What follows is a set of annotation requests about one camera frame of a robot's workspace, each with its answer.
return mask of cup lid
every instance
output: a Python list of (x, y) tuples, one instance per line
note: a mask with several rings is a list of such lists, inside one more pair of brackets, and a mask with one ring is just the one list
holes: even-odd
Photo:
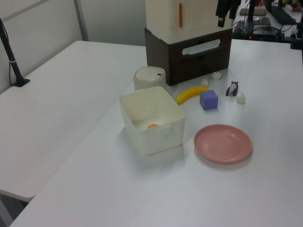
[(154, 67), (154, 66), (147, 66), (140, 68), (134, 75), (135, 78), (141, 80), (157, 80), (163, 77), (165, 71), (162, 68)]

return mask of lamp base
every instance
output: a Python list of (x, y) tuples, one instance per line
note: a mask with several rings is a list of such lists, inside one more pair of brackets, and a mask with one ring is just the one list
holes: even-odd
[(23, 87), (25, 84), (27, 84), (28, 82), (30, 82), (29, 79), (24, 79), (24, 81), (22, 83), (13, 83), (12, 86), (15, 87)]

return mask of plate rim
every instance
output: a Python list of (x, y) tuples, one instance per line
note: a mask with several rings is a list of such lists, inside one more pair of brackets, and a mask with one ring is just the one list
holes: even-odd
[[(248, 142), (249, 142), (249, 152), (247, 152), (247, 154), (244, 155), (240, 159), (236, 159), (236, 157), (235, 157), (233, 159), (224, 160), (224, 161), (217, 160), (215, 158), (211, 158), (211, 157), (205, 155), (203, 152), (200, 151), (200, 149), (198, 149), (198, 147), (196, 145), (196, 139), (198, 138), (198, 135), (199, 135), (200, 131), (205, 130), (208, 127), (214, 127), (214, 126), (219, 126), (219, 127), (224, 127), (224, 128), (230, 128), (230, 129), (235, 129), (235, 130), (239, 131), (242, 135), (244, 135), (248, 139)], [(206, 158), (209, 161), (212, 161), (212, 162), (215, 162), (215, 163), (219, 163), (219, 164), (232, 164), (232, 163), (240, 162), (240, 161), (246, 159), (249, 156), (249, 154), (251, 154), (251, 152), (252, 152), (252, 142), (251, 142), (250, 137), (243, 130), (241, 130), (241, 129), (237, 128), (237, 127), (228, 125), (228, 124), (211, 124), (211, 125), (207, 125), (207, 126), (201, 128), (201, 129), (199, 129), (197, 131), (197, 133), (195, 134), (195, 137), (194, 137), (194, 145), (195, 145), (195, 149), (198, 151), (198, 153), (200, 155), (202, 155), (204, 158)]]

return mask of brown drawer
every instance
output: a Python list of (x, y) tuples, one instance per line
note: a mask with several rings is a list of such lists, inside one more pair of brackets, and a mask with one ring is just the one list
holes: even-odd
[[(220, 39), (217, 48), (191, 55), (182, 54), (185, 48), (216, 39)], [(166, 83), (171, 86), (228, 68), (232, 30), (228, 29), (175, 44), (167, 44), (145, 29), (145, 43), (147, 65), (163, 68), (166, 72)]]
[[(204, 44), (204, 43), (216, 40), (216, 39), (220, 40), (220, 44), (217, 48), (214, 48), (214, 49), (211, 49), (208, 51), (204, 51), (204, 52), (199, 52), (196, 54), (186, 54), (186, 55), (182, 54), (182, 51), (185, 48), (196, 46), (199, 44)], [(169, 45), (170, 62), (176, 63), (176, 62), (180, 62), (180, 61), (187, 61), (189, 59), (203, 56), (203, 55), (206, 55), (211, 52), (216, 52), (219, 50), (229, 48), (231, 45), (231, 41), (232, 41), (232, 30), (228, 29), (228, 30), (216, 32), (213, 34), (204, 35), (199, 38), (194, 38), (194, 39), (186, 40), (186, 41), (179, 42), (176, 44), (171, 44), (171, 45)]]

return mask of white cup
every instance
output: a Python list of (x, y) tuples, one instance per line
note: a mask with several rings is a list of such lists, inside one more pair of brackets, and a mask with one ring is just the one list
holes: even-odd
[(147, 66), (140, 68), (134, 74), (134, 89), (147, 89), (150, 87), (166, 87), (165, 70), (159, 67)]

